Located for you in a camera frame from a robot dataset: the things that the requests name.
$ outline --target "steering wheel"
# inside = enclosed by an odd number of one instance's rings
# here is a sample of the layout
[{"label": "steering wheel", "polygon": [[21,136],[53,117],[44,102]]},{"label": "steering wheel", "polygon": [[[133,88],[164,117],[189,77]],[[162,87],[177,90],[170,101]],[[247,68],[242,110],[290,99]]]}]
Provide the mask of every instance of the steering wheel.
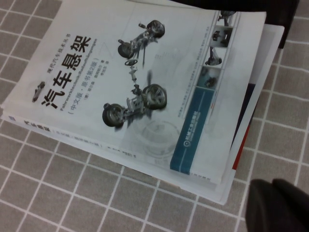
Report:
[{"label": "steering wheel", "polygon": [[137,59],[132,59],[132,60],[126,61],[125,65],[132,66],[132,65],[135,65],[136,63],[137,63]]}]

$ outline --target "small photo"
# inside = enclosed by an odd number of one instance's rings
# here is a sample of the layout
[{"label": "small photo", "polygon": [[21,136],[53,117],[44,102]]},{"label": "small photo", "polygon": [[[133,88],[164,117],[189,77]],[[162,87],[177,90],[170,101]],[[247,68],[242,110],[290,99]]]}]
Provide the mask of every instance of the small photo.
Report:
[{"label": "small photo", "polygon": [[216,89],[219,82],[221,69],[203,66],[198,77],[197,86],[202,88]]},{"label": "small photo", "polygon": [[210,46],[228,47],[231,39],[233,28],[216,26],[211,36]]},{"label": "small photo", "polygon": [[236,11],[220,11],[216,25],[233,27],[236,22]]},{"label": "small photo", "polygon": [[226,48],[210,46],[205,57],[204,65],[221,68],[224,62],[225,54]]}]

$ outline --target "tile floor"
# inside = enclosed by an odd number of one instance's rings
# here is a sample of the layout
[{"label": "tile floor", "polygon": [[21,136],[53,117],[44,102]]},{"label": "tile floor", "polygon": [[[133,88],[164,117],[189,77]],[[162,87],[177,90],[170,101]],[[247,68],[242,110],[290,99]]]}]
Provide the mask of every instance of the tile floor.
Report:
[{"label": "tile floor", "polygon": [[[0,104],[52,23],[58,0],[0,0]],[[261,94],[226,205],[0,121],[1,232],[245,232],[248,183],[309,193],[309,1]]]}]

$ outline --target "grey tile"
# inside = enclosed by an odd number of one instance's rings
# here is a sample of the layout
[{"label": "grey tile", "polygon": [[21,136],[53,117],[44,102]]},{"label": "grey tile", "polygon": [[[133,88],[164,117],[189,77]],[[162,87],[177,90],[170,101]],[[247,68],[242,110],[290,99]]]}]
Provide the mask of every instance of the grey tile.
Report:
[{"label": "grey tile", "polygon": [[307,141],[306,141],[303,162],[309,164],[309,137],[307,138]]},{"label": "grey tile", "polygon": [[0,104],[2,104],[7,96],[13,90],[15,84],[0,80]]},{"label": "grey tile", "polygon": [[122,165],[112,162],[108,159],[104,159],[100,156],[91,155],[89,164],[95,165],[99,168],[104,168],[114,173],[120,173]]},{"label": "grey tile", "polygon": [[167,183],[165,181],[160,182],[159,188],[164,189],[164,190],[169,191],[169,192],[172,192],[172,193],[175,193],[175,194],[178,194],[178,195],[181,195],[181,196],[189,198],[191,200],[195,200],[195,198],[196,198],[195,194],[187,192],[187,191],[181,189],[180,187],[172,185],[172,184]]},{"label": "grey tile", "polygon": [[3,168],[0,168],[0,186],[4,183],[9,171]]},{"label": "grey tile", "polygon": [[27,215],[23,222],[20,232],[55,232],[56,226],[42,221],[31,215]]},{"label": "grey tile", "polygon": [[151,225],[146,225],[144,231],[145,232],[164,232],[163,230],[158,229],[157,227],[153,227]]},{"label": "grey tile", "polygon": [[87,167],[76,193],[94,201],[108,204],[118,177],[101,170]]},{"label": "grey tile", "polygon": [[62,225],[77,232],[96,232],[104,212],[104,207],[74,197]]},{"label": "grey tile", "polygon": [[44,181],[73,191],[83,167],[80,163],[56,155],[47,170]]},{"label": "grey tile", "polygon": [[51,24],[51,20],[32,17],[24,31],[24,35],[42,39]]},{"label": "grey tile", "polygon": [[238,232],[248,232],[245,221],[240,221],[239,226],[238,226]]},{"label": "grey tile", "polygon": [[190,232],[232,232],[236,219],[198,205],[191,224]]},{"label": "grey tile", "polygon": [[307,34],[307,28],[309,28],[309,20],[295,18],[291,25],[287,39],[308,42],[309,36]]},{"label": "grey tile", "polygon": [[0,228],[4,232],[15,232],[23,216],[18,209],[0,203]]},{"label": "grey tile", "polygon": [[202,197],[200,197],[198,201],[203,204],[215,207],[217,209],[229,212],[231,214],[238,215],[245,188],[246,188],[245,184],[233,181],[232,188],[228,195],[227,202],[225,205],[214,203]]},{"label": "grey tile", "polygon": [[309,17],[309,2],[308,0],[300,0],[296,10],[296,16]]},{"label": "grey tile", "polygon": [[172,231],[184,232],[193,203],[158,191],[148,221]]},{"label": "grey tile", "polygon": [[28,62],[26,61],[9,58],[0,73],[0,76],[8,80],[18,82],[27,65]]},{"label": "grey tile", "polygon": [[139,218],[145,218],[153,193],[154,189],[152,188],[121,179],[111,207]]},{"label": "grey tile", "polygon": [[16,161],[14,170],[41,179],[52,154],[25,145]]},{"label": "grey tile", "polygon": [[299,173],[297,186],[304,192],[309,194],[309,167],[302,165]]},{"label": "grey tile", "polygon": [[6,11],[0,10],[0,22],[2,21],[5,15],[6,15]]},{"label": "grey tile", "polygon": [[5,17],[0,29],[13,33],[21,33],[29,16],[9,12]]},{"label": "grey tile", "polygon": [[309,45],[289,43],[284,46],[281,64],[296,68],[309,69]]},{"label": "grey tile", "polygon": [[0,1],[0,8],[8,10],[11,7],[13,1],[14,0],[1,0]]},{"label": "grey tile", "polygon": [[253,152],[243,150],[240,156],[240,160],[236,169],[235,178],[247,181],[250,166],[253,159]]},{"label": "grey tile", "polygon": [[39,146],[49,151],[54,151],[57,146],[57,141],[51,138],[48,138],[44,135],[31,131],[27,143]]},{"label": "grey tile", "polygon": [[35,15],[54,18],[61,6],[61,1],[59,0],[42,0]]},{"label": "grey tile", "polygon": [[274,178],[282,178],[294,182],[296,172],[297,164],[258,153],[251,179],[263,179],[271,182]]},{"label": "grey tile", "polygon": [[27,209],[38,184],[34,180],[11,173],[0,198],[20,208]]},{"label": "grey tile", "polygon": [[273,94],[266,119],[291,127],[305,129],[309,102]]},{"label": "grey tile", "polygon": [[26,37],[21,37],[12,52],[13,56],[20,57],[23,59],[31,59],[33,53],[37,49],[40,41],[26,38]]},{"label": "grey tile", "polygon": [[259,100],[256,104],[256,109],[254,112],[254,117],[263,118],[266,110],[267,102],[269,99],[269,93],[261,92]]},{"label": "grey tile", "polygon": [[0,127],[0,133],[24,141],[28,134],[28,130],[8,121],[4,121]]},{"label": "grey tile", "polygon": [[127,168],[127,167],[125,168],[123,175],[127,176],[127,177],[131,177],[132,179],[139,180],[141,182],[150,184],[150,185],[154,185],[154,186],[156,185],[156,183],[158,181],[157,179],[153,178],[152,176],[146,175],[144,173],[135,171],[135,170]]},{"label": "grey tile", "polygon": [[69,194],[42,184],[29,211],[59,223],[69,200]]},{"label": "grey tile", "polygon": [[265,83],[264,83],[264,86],[263,86],[263,89],[266,89],[266,90],[271,90],[271,87],[272,87],[272,83],[274,81],[274,77],[275,77],[275,73],[276,73],[276,70],[277,70],[277,67],[275,65],[272,65],[269,69],[269,72],[268,72],[268,75],[267,75],[267,78],[265,80]]},{"label": "grey tile", "polygon": [[275,57],[274,57],[274,60],[273,60],[274,64],[277,64],[279,62],[279,57],[280,57],[281,50],[282,49],[280,49],[280,48],[277,50],[277,52],[275,54]]},{"label": "grey tile", "polygon": [[6,61],[6,56],[0,55],[0,69],[1,69],[2,66],[4,65],[5,61]]},{"label": "grey tile", "polygon": [[265,123],[259,150],[273,155],[299,160],[305,134],[301,131]]},{"label": "grey tile", "polygon": [[0,32],[0,52],[9,54],[17,39],[17,35]]},{"label": "grey tile", "polygon": [[16,0],[12,7],[12,11],[32,14],[38,2],[39,0]]},{"label": "grey tile", "polygon": [[113,210],[109,210],[104,220],[101,232],[136,232],[143,223]]},{"label": "grey tile", "polygon": [[257,137],[261,129],[262,122],[258,120],[252,120],[250,125],[249,133],[245,142],[246,147],[255,148]]},{"label": "grey tile", "polygon": [[87,161],[89,155],[89,152],[64,143],[60,143],[57,153],[83,162]]},{"label": "grey tile", "polygon": [[309,99],[309,73],[281,67],[274,91]]},{"label": "grey tile", "polygon": [[0,165],[10,168],[21,147],[21,143],[0,136]]}]

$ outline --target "stack of books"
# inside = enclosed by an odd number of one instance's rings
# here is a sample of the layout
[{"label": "stack of books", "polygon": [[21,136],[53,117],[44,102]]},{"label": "stack of books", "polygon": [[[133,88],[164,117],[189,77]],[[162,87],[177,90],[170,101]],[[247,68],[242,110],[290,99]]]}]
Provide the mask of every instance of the stack of books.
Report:
[{"label": "stack of books", "polygon": [[2,118],[225,204],[284,28],[168,0],[66,0]]}]

